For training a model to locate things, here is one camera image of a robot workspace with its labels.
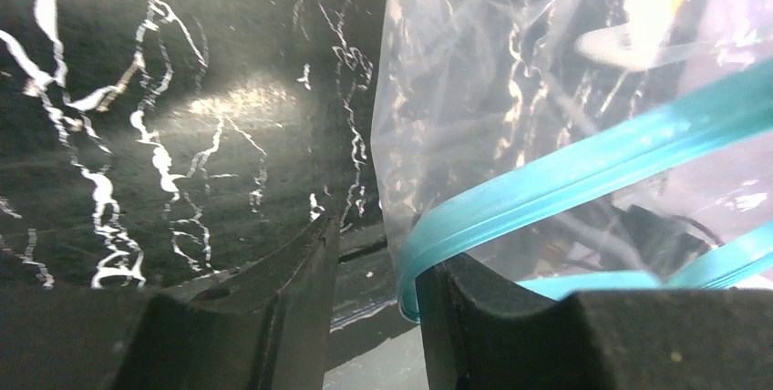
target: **black plastic piece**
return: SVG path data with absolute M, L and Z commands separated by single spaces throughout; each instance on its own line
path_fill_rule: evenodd
M 188 301 L 179 289 L 0 291 L 0 388 L 318 390 L 338 242 L 338 221 L 317 219 Z
M 555 303 L 467 255 L 417 279 L 430 390 L 773 388 L 773 292 L 581 292 Z

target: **plastic bag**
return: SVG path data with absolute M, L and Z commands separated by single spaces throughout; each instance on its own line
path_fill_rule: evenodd
M 592 272 L 701 286 L 685 267 L 749 237 L 764 261 L 771 9 L 388 0 L 372 149 L 404 314 L 461 251 L 535 291 Z

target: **blue zipper seal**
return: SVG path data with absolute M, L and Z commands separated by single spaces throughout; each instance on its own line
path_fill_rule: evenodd
M 649 272 L 597 272 L 518 282 L 559 301 L 579 290 L 726 289 L 773 268 L 773 221 L 701 255 L 661 283 Z
M 397 250 L 400 310 L 419 321 L 414 281 L 437 263 L 771 129 L 773 58 L 465 191 Z

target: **gray surface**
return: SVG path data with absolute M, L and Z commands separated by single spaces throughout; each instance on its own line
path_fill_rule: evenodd
M 386 340 L 376 349 L 325 374 L 324 390 L 426 390 L 421 329 Z

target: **black marble surface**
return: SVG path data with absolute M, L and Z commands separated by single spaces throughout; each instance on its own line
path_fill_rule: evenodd
M 384 4 L 0 0 L 0 285 L 173 285 L 320 210 L 377 224 Z

